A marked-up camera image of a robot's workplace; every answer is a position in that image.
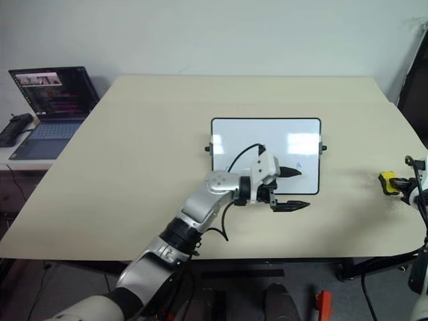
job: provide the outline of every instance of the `floor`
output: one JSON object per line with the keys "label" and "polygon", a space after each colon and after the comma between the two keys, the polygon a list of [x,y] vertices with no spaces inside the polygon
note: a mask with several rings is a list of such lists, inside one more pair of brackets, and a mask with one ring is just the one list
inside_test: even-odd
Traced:
{"label": "floor", "polygon": [[[44,320],[64,308],[94,294],[108,291],[104,274],[80,268],[51,263],[43,292],[31,320]],[[285,264],[208,264],[195,263],[192,267],[197,278],[197,292],[186,320],[210,320],[201,309],[209,309],[206,303],[213,291],[227,292],[227,320],[264,320],[262,312],[263,290],[271,283],[284,284],[300,312],[302,320],[317,320],[313,309],[313,297],[320,290],[332,292],[332,321],[370,320],[370,314],[360,287],[360,280],[339,282],[334,277],[329,263]],[[264,278],[208,278],[204,272],[271,269],[283,270],[284,276]],[[27,316],[40,287],[42,261],[19,260],[3,282],[1,293],[2,321],[27,320]],[[409,270],[389,270],[368,276],[366,285],[379,320],[408,320],[417,295],[407,287]],[[108,276],[110,286],[116,278]],[[185,281],[182,298],[186,300],[189,282]]]}

